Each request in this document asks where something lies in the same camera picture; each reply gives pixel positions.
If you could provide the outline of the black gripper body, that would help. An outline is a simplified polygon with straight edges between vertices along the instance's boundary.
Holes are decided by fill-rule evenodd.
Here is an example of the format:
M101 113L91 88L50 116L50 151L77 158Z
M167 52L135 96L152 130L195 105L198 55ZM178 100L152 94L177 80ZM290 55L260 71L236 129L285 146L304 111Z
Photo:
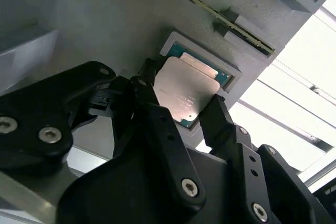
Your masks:
M185 147L168 113L149 113L123 153L77 179L58 223L232 223L243 213L233 161L248 143L227 118L206 124L216 150Z

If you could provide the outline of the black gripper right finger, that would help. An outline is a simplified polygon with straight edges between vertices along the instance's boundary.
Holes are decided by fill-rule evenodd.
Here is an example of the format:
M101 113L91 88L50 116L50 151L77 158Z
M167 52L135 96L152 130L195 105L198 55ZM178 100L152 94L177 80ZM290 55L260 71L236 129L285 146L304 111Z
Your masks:
M271 146L253 150L250 135L234 124L225 100L214 95L201 112L211 154L230 170L233 212L243 223L328 223L328 212Z

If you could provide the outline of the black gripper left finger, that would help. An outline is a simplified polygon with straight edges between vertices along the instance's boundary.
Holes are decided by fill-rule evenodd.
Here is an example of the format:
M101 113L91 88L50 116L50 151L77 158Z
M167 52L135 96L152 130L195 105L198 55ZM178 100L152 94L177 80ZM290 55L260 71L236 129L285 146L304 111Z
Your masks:
M1 97L1 170L55 173L73 146L73 132L99 115L112 121L117 158L149 113L170 114L151 83L86 62Z

